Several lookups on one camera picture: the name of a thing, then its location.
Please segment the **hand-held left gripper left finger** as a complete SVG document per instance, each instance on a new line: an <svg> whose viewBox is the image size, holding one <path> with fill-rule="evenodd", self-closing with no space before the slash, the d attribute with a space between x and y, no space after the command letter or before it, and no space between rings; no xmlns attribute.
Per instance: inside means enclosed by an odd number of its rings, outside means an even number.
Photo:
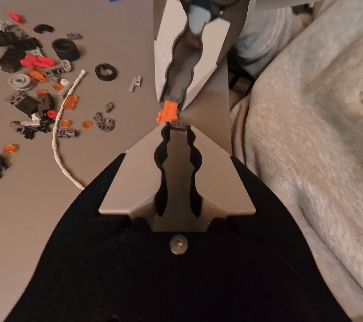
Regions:
<svg viewBox="0 0 363 322"><path fill-rule="evenodd" d="M163 163L167 158L170 123L162 123L126 153L98 209L101 215L143 218L155 230L155 216L167 204Z"/></svg>

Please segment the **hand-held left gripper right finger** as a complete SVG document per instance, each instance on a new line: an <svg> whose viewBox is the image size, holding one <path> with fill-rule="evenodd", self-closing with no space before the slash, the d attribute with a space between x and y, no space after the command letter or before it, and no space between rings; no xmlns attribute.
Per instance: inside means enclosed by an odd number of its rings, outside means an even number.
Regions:
<svg viewBox="0 0 363 322"><path fill-rule="evenodd" d="M188 126L190 162L194 166L190 207L203 231L216 219L256 213L231 155L195 126Z"/></svg>

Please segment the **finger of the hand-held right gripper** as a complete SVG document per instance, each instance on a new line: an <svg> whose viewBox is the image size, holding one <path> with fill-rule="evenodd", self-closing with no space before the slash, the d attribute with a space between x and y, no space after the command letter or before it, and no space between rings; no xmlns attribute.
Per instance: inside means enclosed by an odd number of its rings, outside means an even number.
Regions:
<svg viewBox="0 0 363 322"><path fill-rule="evenodd" d="M174 60L177 40L185 33L187 14L180 0L166 0L161 23L154 40L155 90L161 102L168 81L168 72Z"/></svg>
<svg viewBox="0 0 363 322"><path fill-rule="evenodd" d="M202 90L217 68L218 58L229 31L230 22L217 18L207 23L202 31L202 52L192 71L181 110L185 110Z"/></svg>

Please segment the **orange lego brick assembly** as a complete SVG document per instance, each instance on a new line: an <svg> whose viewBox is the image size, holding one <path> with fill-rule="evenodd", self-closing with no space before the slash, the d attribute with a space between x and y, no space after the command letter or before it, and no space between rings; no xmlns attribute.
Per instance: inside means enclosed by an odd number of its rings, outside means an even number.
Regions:
<svg viewBox="0 0 363 322"><path fill-rule="evenodd" d="M157 115L157 124L161 125L164 122L172 123L173 120L178 120L178 103L170 100L165 100L162 109Z"/></svg>

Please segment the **person's right forearm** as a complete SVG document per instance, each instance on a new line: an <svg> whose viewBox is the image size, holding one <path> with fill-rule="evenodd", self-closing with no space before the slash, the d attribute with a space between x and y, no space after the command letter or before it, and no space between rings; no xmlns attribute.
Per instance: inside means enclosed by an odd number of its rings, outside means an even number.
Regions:
<svg viewBox="0 0 363 322"><path fill-rule="evenodd" d="M255 12L236 43L241 67L257 79L312 20L311 14L295 14L292 7Z"/></svg>

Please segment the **light grey lego clip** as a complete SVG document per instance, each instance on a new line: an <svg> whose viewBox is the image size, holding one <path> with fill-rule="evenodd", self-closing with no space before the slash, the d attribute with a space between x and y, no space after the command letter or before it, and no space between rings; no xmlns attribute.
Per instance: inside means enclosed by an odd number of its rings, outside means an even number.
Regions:
<svg viewBox="0 0 363 322"><path fill-rule="evenodd" d="M141 75L138 75L138 76L135 76L132 81L131 81L131 84L130 84L130 87L129 87L129 92L130 93L133 93L134 90L137 88L137 87L140 87L141 84L142 84L142 76Z"/></svg>

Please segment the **thin black lego tyre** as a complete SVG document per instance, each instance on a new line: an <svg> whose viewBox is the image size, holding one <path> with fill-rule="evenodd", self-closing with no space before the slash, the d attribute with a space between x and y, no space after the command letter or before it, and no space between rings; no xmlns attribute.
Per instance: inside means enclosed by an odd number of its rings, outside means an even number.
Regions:
<svg viewBox="0 0 363 322"><path fill-rule="evenodd" d="M104 82L113 81L117 78L117 70L109 63L101 63L95 67L97 78Z"/></svg>

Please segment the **wide black lego tyre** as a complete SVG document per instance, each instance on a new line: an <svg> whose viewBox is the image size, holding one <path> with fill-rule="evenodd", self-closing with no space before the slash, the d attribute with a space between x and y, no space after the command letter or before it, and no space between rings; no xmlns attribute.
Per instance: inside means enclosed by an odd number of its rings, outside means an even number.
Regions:
<svg viewBox="0 0 363 322"><path fill-rule="evenodd" d="M79 59L79 50L74 41L70 39L56 39L52 42L52 48L60 60L74 62Z"/></svg>

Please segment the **pile of lego pieces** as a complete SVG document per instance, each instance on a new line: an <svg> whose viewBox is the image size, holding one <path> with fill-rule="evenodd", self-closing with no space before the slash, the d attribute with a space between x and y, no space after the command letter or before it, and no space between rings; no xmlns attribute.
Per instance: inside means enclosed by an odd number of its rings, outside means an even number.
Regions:
<svg viewBox="0 0 363 322"><path fill-rule="evenodd" d="M72 129L72 121L62 119L64 111L72 111L78 104L74 92L87 71L81 70L72 82L61 78L73 71L73 62L44 56L42 44L29 36L19 25L25 18L15 11L9 12L11 20L1 20L1 71L28 75L34 87L28 91L15 90L5 101L30 118L29 121L13 121L10 127L25 139L32 140L37 132L52 133L53 156L62 173L79 189L84 186L66 169L58 151L58 139L78 136Z"/></svg>

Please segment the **grey lego wheel hub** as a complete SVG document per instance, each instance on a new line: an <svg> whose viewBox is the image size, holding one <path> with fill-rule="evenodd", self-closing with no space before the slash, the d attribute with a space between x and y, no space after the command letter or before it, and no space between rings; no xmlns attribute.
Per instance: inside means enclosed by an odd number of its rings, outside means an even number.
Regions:
<svg viewBox="0 0 363 322"><path fill-rule="evenodd" d="M31 78L25 74L13 74L9 77L8 83L15 90L28 91L34 87Z"/></svg>

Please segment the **person's grey zip sweater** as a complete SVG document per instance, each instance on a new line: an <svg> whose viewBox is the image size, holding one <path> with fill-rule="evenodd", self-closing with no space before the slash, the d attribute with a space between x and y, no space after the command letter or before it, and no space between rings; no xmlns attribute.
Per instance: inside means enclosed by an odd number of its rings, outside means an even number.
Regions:
<svg viewBox="0 0 363 322"><path fill-rule="evenodd" d="M283 202L351 321L363 302L363 0L313 20L231 110L234 156Z"/></svg>

